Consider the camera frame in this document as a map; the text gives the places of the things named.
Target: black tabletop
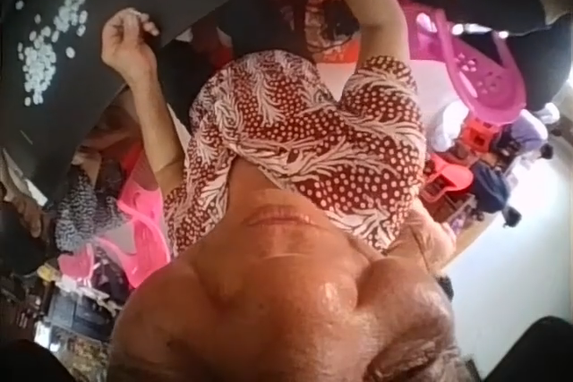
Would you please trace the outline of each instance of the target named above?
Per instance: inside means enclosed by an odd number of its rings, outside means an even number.
[[[162,30],[158,47],[227,0],[85,0],[86,31],[77,27],[62,33],[53,48],[56,74],[43,94],[44,103],[25,106],[18,44],[30,44],[29,35],[53,19],[64,0],[22,0],[24,7],[5,9],[2,23],[2,75],[0,79],[0,145],[24,175],[47,197],[53,196],[82,139],[120,89],[122,82],[100,61],[100,32],[118,10],[132,6],[149,13]],[[36,15],[41,23],[35,22]],[[71,47],[75,57],[66,56]]]

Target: lips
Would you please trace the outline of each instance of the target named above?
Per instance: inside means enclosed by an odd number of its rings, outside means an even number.
[[[266,206],[259,208],[254,214],[248,216],[243,225],[249,227],[259,225],[309,225],[316,227],[310,216],[289,206]]]

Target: pink chair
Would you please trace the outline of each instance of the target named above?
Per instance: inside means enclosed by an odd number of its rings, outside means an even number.
[[[131,217],[135,253],[123,252],[105,237],[97,241],[107,253],[117,256],[129,283],[137,288],[171,260],[165,236],[159,227],[163,200],[145,154],[141,154],[127,180],[118,206]]]
[[[412,59],[445,63],[459,98],[480,120],[495,125],[513,123],[526,106],[526,87],[505,41],[492,33],[502,62],[499,65],[453,36],[442,10],[398,1],[408,23]]]
[[[57,259],[60,272],[74,281],[89,282],[95,269],[93,247],[88,243],[73,255],[61,255]]]

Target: polka dot blouse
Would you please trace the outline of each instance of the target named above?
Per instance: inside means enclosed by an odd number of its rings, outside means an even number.
[[[225,215],[238,157],[380,251],[398,235],[421,185],[425,139],[415,82],[392,57],[366,62],[336,102],[303,58],[248,55],[207,82],[190,115],[196,133],[185,181],[164,204],[175,255]]]

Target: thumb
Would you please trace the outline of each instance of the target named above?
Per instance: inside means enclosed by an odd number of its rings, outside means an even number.
[[[127,13],[124,19],[124,43],[137,45],[140,40],[140,21],[134,13]]]

